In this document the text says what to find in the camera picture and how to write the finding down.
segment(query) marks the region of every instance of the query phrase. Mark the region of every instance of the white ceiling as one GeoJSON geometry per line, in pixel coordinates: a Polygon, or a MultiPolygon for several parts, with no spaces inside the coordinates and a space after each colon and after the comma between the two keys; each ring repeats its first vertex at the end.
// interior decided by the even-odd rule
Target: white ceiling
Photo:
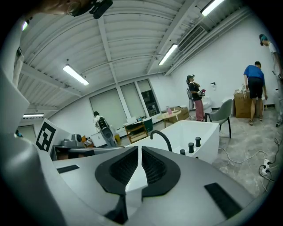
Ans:
{"type": "Polygon", "coordinates": [[[144,75],[166,73],[180,53],[158,63],[200,22],[208,33],[239,10],[239,0],[225,0],[207,17],[200,10],[210,0],[114,0],[99,20],[38,14],[23,31],[25,56],[18,89],[31,103],[27,113],[54,114],[100,88],[144,75]],[[62,69],[69,64],[90,83],[84,86],[62,69]]]}

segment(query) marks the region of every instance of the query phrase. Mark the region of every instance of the man in blue shirt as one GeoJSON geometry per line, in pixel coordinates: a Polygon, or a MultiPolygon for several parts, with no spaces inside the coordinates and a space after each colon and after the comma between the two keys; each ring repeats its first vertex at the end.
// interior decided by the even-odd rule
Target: man in blue shirt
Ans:
{"type": "Polygon", "coordinates": [[[256,98],[260,102],[260,121],[262,121],[263,103],[262,103],[262,89],[264,90],[264,96],[267,100],[267,92],[264,81],[264,74],[261,71],[261,64],[259,61],[255,62],[255,66],[250,65],[245,69],[245,86],[249,90],[250,98],[252,99],[251,104],[251,118],[249,124],[253,125],[253,117],[256,111],[256,98]]]}

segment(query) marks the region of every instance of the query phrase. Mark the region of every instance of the concrete floor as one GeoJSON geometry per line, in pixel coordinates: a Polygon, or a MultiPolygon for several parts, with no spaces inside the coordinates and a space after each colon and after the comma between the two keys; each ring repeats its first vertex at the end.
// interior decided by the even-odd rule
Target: concrete floor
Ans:
{"type": "MultiPolygon", "coordinates": [[[[192,120],[194,119],[195,112],[190,112],[192,120]]],[[[281,141],[283,126],[276,128],[277,112],[274,108],[268,108],[264,111],[264,120],[254,120],[253,126],[248,124],[248,119],[231,118],[231,131],[232,139],[229,138],[228,122],[224,123],[221,128],[219,148],[224,148],[229,154],[230,158],[234,161],[241,162],[250,156],[254,155],[258,150],[266,152],[268,159],[274,161],[274,156],[278,150],[274,142],[274,138],[281,141]]],[[[160,122],[153,126],[154,130],[164,129],[164,123],[160,122]]],[[[127,137],[122,138],[122,146],[129,145],[127,137]]],[[[272,178],[275,179],[280,171],[282,163],[283,145],[280,146],[280,151],[276,157],[276,163],[272,166],[280,164],[280,166],[270,169],[272,178]]],[[[227,174],[238,183],[243,185],[254,197],[263,193],[265,190],[261,184],[262,177],[259,175],[259,166],[264,162],[264,154],[258,153],[252,159],[245,161],[242,164],[231,162],[223,150],[218,151],[218,158],[212,164],[214,167],[227,174]]],[[[263,180],[265,187],[268,180],[263,180]]]]}

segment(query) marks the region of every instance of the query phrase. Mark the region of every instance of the blue shirt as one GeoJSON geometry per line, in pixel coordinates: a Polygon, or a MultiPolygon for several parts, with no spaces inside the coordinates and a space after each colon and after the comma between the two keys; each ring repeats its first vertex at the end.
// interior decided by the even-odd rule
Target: blue shirt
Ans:
{"type": "Polygon", "coordinates": [[[261,71],[260,68],[258,68],[257,66],[254,65],[250,65],[245,69],[244,75],[246,75],[248,78],[249,77],[257,77],[260,78],[263,82],[263,85],[265,85],[265,81],[264,81],[264,74],[261,71]]]}

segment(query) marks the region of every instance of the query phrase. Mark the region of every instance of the window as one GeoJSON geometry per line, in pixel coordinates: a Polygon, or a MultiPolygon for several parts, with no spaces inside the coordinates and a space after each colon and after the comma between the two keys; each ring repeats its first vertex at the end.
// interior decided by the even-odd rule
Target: window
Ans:
{"type": "Polygon", "coordinates": [[[141,90],[141,94],[143,100],[145,101],[145,105],[149,113],[149,116],[159,114],[160,111],[158,109],[157,102],[155,100],[155,97],[153,95],[148,80],[138,82],[138,87],[141,90]]]}
{"type": "Polygon", "coordinates": [[[134,83],[121,87],[124,99],[132,117],[144,117],[145,111],[134,83]]]}
{"type": "Polygon", "coordinates": [[[114,129],[122,128],[127,122],[127,117],[116,89],[90,98],[90,103],[92,110],[99,112],[100,116],[103,116],[109,126],[112,125],[114,129]]]}
{"type": "Polygon", "coordinates": [[[33,125],[20,126],[18,127],[18,131],[23,135],[24,138],[35,143],[36,139],[33,125]]]}

